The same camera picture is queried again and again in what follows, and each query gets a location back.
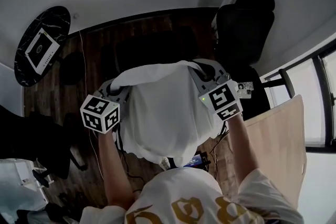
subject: round black table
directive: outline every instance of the round black table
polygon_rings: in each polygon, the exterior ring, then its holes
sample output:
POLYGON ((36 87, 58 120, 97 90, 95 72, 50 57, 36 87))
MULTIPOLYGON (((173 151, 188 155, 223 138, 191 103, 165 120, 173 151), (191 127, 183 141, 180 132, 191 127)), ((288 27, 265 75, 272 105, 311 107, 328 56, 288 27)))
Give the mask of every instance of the round black table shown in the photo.
POLYGON ((42 12, 27 28, 16 50, 14 71, 17 82, 25 87, 38 83, 52 68, 61 53, 70 29, 70 13, 62 6, 52 7, 42 12), (38 31, 43 28, 59 45, 48 66, 41 75, 35 72, 25 51, 38 31))

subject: cable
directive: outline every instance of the cable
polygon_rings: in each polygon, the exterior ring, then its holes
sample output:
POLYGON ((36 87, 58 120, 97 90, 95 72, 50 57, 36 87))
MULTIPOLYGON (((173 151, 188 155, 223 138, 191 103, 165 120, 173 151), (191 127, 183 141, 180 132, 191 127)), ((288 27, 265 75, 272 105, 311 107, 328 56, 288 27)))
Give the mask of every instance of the cable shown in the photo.
POLYGON ((222 128, 222 130, 220 132, 222 134, 222 137, 219 139, 219 141, 216 143, 216 145, 212 148, 212 150, 209 153, 211 155, 213 161, 214 161, 214 164, 215 164, 215 175, 214 175, 215 179, 216 179, 217 173, 218 173, 218 165, 217 165, 217 157, 218 156, 217 156, 217 153, 216 153, 216 147, 226 137, 226 135, 228 134, 228 132, 229 131, 226 131, 226 124, 224 122, 223 128, 222 128))
POLYGON ((85 87, 85 96, 87 96, 88 92, 87 92, 87 83, 86 83, 86 61, 85 61, 85 54, 84 54, 84 47, 83 47, 83 39, 82 39, 82 35, 80 33, 79 28, 78 28, 78 31, 79 31, 79 36, 80 36, 80 42, 82 44, 82 53, 83 53, 83 58, 84 58, 84 71, 85 71, 85 83, 84 83, 84 87, 85 87))
POLYGON ((93 134, 94 134, 95 138, 98 139, 98 135, 96 134, 95 131, 93 131, 93 134))
POLYGON ((219 141, 217 142, 217 144, 212 148, 212 150, 210 151, 210 154, 212 151, 214 151, 214 149, 216 148, 216 146, 226 137, 226 134, 228 134, 228 131, 226 132, 226 127, 225 127, 225 132, 222 135, 222 137, 219 139, 219 141))
MULTIPOLYGON (((86 81, 86 60, 85 60, 85 53, 84 53, 84 46, 83 46, 83 39, 82 39, 82 35, 80 33, 80 29, 78 28, 78 32, 79 32, 79 36, 80 36, 80 43, 81 43, 81 46, 82 46, 82 53, 83 53, 83 59, 84 59, 84 72, 85 72, 85 81, 84 81, 84 89, 85 89, 85 97, 88 95, 88 91, 87 91, 87 81, 86 81)), ((94 149, 93 147, 93 144, 92 144, 92 140, 91 140, 91 130, 89 130, 89 139, 90 139, 90 144, 91 144, 91 147, 93 149, 93 152, 96 156, 96 160, 97 160, 97 164, 98 164, 98 168, 99 168, 99 172, 100 172, 100 175, 101 175, 101 178, 104 180, 104 177, 103 177, 103 173, 101 172, 101 169, 100 169, 100 165, 99 165, 99 160, 98 160, 98 156, 97 156, 97 153, 96 153, 96 150, 94 149)))
POLYGON ((101 172, 101 169, 100 169, 98 156, 97 156, 97 153, 96 153, 96 151, 95 151, 95 149, 94 149, 94 147, 93 147, 92 141, 91 141, 91 130, 89 131, 89 138, 90 138, 90 143, 91 143, 93 152, 94 152, 94 154, 95 154, 95 156, 96 156, 96 160, 97 160, 97 164, 98 164, 98 168, 99 168, 99 172, 100 172, 101 178, 104 180, 103 173, 101 172))
POLYGON ((121 154, 122 154, 122 156, 123 156, 123 158, 124 158, 124 161, 125 161, 125 164, 126 164, 126 173, 127 173, 127 175, 128 175, 130 178, 139 178, 139 179, 141 179, 142 182, 143 182, 143 186, 146 185, 145 180, 144 180, 141 176, 132 176, 132 175, 130 174, 130 170, 129 170, 128 164, 127 164, 127 162, 126 162, 126 156, 125 156, 125 154, 124 154, 124 151, 121 151, 121 154))

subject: window frame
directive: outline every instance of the window frame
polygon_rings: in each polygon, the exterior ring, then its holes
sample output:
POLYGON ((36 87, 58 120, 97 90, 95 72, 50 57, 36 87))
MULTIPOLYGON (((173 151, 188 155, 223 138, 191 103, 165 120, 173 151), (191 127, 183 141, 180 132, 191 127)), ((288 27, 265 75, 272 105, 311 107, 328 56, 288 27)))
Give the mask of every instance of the window frame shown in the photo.
MULTIPOLYGON (((323 63, 323 58, 334 53, 336 51, 336 39, 318 49, 317 51, 311 53, 310 55, 302 58, 301 60, 285 67, 284 69, 288 71, 289 69, 296 67, 297 65, 312 59, 315 71, 319 80, 320 91, 322 95, 322 103, 324 110, 324 124, 325 124, 325 141, 324 146, 306 146, 306 152, 312 153, 336 153, 336 130, 334 129, 334 111, 335 108, 335 96, 331 91, 329 85, 328 76, 326 68, 323 63)), ((272 75, 265 78, 269 80, 272 77, 278 75, 279 72, 275 72, 272 75)))

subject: black office chair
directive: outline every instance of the black office chair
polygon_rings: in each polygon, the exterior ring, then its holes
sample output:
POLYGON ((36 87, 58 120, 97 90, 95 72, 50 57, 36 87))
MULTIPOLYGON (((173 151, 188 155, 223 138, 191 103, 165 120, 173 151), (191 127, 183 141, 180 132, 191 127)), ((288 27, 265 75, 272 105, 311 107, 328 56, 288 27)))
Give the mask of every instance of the black office chair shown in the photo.
POLYGON ((285 85, 289 96, 295 95, 286 71, 279 70, 281 79, 262 83, 250 66, 260 59, 274 21, 274 8, 274 0, 237 0, 235 4, 222 6, 217 13, 216 60, 236 82, 253 82, 251 99, 240 100, 244 120, 270 109, 266 87, 285 85))
MULTIPOLYGON (((72 114, 66 115, 65 126, 71 117, 72 114)), ((0 105, 0 119, 3 126, 8 126, 1 136, 0 159, 38 160, 47 170, 42 173, 33 170, 33 175, 43 186, 49 187, 49 182, 45 179, 49 174, 66 179, 70 160, 80 170, 86 170, 86 165, 80 166, 70 151, 67 128, 54 123, 51 117, 31 113, 24 118, 0 105)))

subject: white towel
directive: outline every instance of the white towel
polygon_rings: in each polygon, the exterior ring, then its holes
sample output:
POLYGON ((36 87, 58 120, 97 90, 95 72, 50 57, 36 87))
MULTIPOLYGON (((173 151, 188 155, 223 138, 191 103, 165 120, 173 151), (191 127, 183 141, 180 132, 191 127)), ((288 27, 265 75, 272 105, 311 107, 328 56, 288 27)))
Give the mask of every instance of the white towel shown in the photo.
POLYGON ((217 136, 223 122, 198 99, 188 66, 201 71, 196 63, 180 61, 133 68, 113 81, 112 90, 133 86, 120 132, 126 152, 157 164, 171 157, 182 167, 200 144, 217 136))

